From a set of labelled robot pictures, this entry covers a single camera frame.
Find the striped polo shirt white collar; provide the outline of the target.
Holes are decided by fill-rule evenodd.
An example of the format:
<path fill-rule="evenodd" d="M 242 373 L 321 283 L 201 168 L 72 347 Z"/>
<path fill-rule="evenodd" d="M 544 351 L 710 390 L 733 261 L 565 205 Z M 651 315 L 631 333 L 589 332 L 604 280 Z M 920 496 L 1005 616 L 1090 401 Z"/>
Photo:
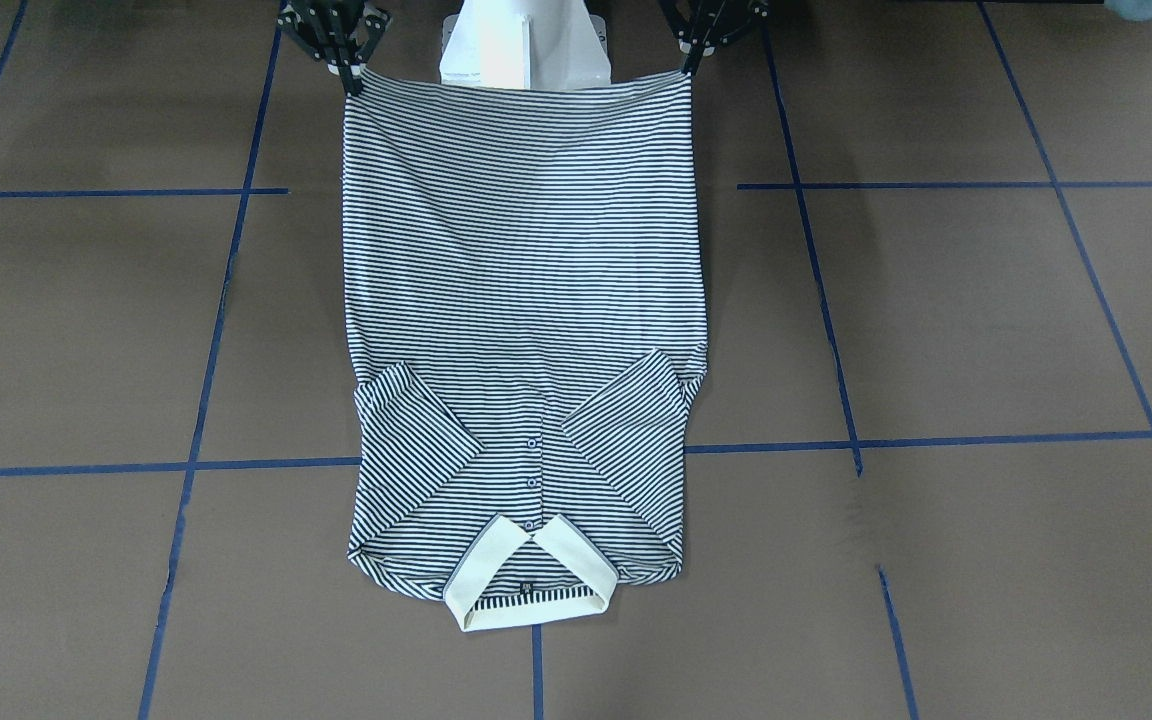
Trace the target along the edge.
<path fill-rule="evenodd" d="M 677 577 L 708 369 L 691 76 L 539 91 L 365 70 L 342 250 L 362 574 L 462 632 Z"/>

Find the white pedestal column base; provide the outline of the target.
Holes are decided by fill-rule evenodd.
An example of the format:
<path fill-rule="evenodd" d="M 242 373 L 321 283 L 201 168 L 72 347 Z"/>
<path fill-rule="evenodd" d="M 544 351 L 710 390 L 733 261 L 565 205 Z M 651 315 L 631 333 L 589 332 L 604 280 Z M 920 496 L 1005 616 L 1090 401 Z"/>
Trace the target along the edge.
<path fill-rule="evenodd" d="M 584 1 L 465 1 L 444 18 L 439 79 L 535 91 L 608 86 L 604 18 Z"/>

